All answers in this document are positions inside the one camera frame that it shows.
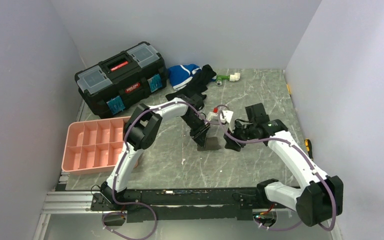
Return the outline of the olive underwear with beige waistband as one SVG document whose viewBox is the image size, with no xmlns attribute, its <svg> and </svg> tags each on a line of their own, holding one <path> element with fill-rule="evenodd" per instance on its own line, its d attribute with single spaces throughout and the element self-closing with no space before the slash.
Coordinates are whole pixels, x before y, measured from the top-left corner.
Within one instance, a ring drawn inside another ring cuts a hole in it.
<svg viewBox="0 0 384 240">
<path fill-rule="evenodd" d="M 204 147 L 197 146 L 197 151 L 198 152 L 204 152 L 204 151 L 217 151 L 222 149 L 222 146 L 219 143 L 219 139 L 214 136 L 214 137 L 207 137 L 205 139 L 205 144 Z"/>
</svg>

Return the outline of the pink compartment tray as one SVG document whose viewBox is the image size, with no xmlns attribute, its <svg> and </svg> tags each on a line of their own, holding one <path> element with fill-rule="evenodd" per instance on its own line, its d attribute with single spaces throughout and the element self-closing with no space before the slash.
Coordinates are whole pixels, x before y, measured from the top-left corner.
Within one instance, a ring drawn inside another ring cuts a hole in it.
<svg viewBox="0 0 384 240">
<path fill-rule="evenodd" d="M 69 125 L 61 170 L 73 175 L 112 171 L 123 149 L 130 117 L 77 121 Z"/>
</svg>

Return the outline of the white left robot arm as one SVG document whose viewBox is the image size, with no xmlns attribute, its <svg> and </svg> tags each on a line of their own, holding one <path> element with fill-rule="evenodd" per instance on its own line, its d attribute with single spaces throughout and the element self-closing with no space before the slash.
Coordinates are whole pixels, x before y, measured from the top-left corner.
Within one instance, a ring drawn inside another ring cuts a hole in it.
<svg viewBox="0 0 384 240">
<path fill-rule="evenodd" d="M 190 128 L 191 139 L 201 148 L 206 146 L 210 123 L 199 113 L 205 106 L 205 98 L 201 94 L 194 94 L 191 97 L 179 94 L 159 105 L 148 106 L 143 103 L 138 105 L 126 124 L 118 161 L 100 187 L 100 192 L 104 196 L 103 202 L 109 209 L 117 210 L 123 205 L 124 192 L 134 166 L 144 150 L 154 143 L 164 121 L 182 118 Z"/>
</svg>

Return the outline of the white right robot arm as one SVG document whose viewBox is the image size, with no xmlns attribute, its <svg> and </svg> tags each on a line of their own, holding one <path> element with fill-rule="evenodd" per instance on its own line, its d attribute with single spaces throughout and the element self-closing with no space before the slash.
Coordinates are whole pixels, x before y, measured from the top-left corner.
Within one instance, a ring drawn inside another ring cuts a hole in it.
<svg viewBox="0 0 384 240">
<path fill-rule="evenodd" d="M 334 228 L 342 213 L 344 183 L 337 175 L 330 176 L 300 148 L 287 126 L 280 119 L 270 119 L 262 103 L 245 108 L 247 120 L 235 119 L 233 111 L 222 110 L 219 123 L 227 126 L 225 148 L 239 152 L 247 144 L 263 143 L 282 160 L 295 177 L 298 187 L 277 179 L 257 184 L 256 203 L 267 208 L 280 204 L 297 213 L 308 227 Z"/>
</svg>

